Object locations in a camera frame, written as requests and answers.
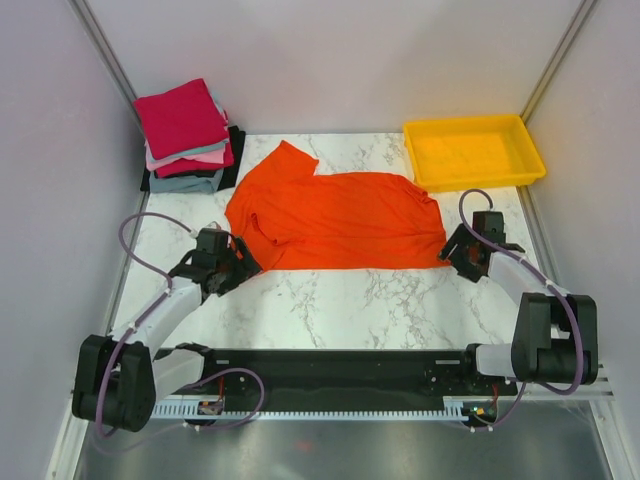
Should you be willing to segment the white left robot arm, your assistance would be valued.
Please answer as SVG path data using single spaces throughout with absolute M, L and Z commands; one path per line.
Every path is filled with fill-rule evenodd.
M 198 393 L 216 388 L 220 371 L 205 360 L 201 348 L 166 350 L 163 344 L 210 296 L 229 293 L 262 268 L 245 241 L 227 231 L 204 228 L 195 240 L 195 248 L 168 271 L 158 297 L 136 318 L 83 341 L 71 403 L 74 417 L 138 432 L 156 403 L 182 387 Z

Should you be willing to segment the yellow plastic tray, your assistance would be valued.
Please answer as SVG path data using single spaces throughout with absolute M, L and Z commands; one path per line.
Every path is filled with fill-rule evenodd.
M 547 169 L 516 114 L 403 125 L 415 183 L 432 193 L 533 184 Z

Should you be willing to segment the orange t shirt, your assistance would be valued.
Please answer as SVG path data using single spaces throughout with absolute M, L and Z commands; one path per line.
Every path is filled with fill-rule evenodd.
M 249 171 L 226 217 L 263 270 L 444 266 L 440 208 L 403 176 L 319 175 L 317 159 L 281 142 Z

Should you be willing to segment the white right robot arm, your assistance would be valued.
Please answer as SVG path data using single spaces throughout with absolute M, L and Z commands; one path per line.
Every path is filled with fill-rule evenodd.
M 477 211 L 461 223 L 438 258 L 473 283 L 489 279 L 518 307 L 513 338 L 505 344 L 471 344 L 472 360 L 458 368 L 458 381 L 477 394 L 494 377 L 537 383 L 556 393 L 571 393 L 598 377 L 597 306 L 547 279 L 524 249 L 506 241 L 503 214 Z

